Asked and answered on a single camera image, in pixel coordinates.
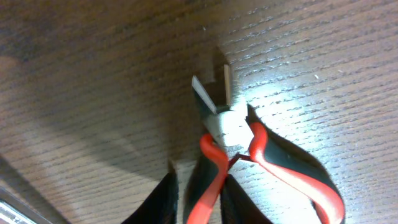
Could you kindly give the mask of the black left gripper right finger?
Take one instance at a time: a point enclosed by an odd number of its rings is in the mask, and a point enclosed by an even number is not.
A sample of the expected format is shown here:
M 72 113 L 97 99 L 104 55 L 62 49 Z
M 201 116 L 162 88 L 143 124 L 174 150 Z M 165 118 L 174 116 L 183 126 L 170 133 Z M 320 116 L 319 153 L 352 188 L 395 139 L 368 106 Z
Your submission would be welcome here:
M 220 202 L 222 224 L 272 224 L 231 174 L 225 178 Z

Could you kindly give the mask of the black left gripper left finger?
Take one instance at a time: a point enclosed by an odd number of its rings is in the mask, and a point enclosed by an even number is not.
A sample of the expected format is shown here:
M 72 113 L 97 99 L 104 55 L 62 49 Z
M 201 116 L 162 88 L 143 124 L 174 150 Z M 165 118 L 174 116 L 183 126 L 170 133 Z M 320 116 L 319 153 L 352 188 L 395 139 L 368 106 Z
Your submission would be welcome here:
M 178 178 L 171 160 L 168 172 L 139 208 L 122 224 L 176 224 L 178 210 Z

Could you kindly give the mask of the red handled cutting pliers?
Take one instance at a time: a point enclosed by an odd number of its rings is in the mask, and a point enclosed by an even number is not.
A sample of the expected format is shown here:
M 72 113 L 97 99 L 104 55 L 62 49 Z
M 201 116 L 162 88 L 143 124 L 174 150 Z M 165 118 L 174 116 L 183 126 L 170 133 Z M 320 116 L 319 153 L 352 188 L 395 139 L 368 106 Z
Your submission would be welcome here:
M 200 158 L 187 186 L 183 222 L 210 220 L 230 169 L 239 161 L 262 167 L 276 179 L 306 196 L 321 223 L 344 223 L 343 197 L 330 176 L 297 157 L 303 149 L 272 132 L 249 115 L 238 78 L 223 66 L 226 101 L 216 105 L 197 77 L 192 90 L 205 128 L 200 138 Z

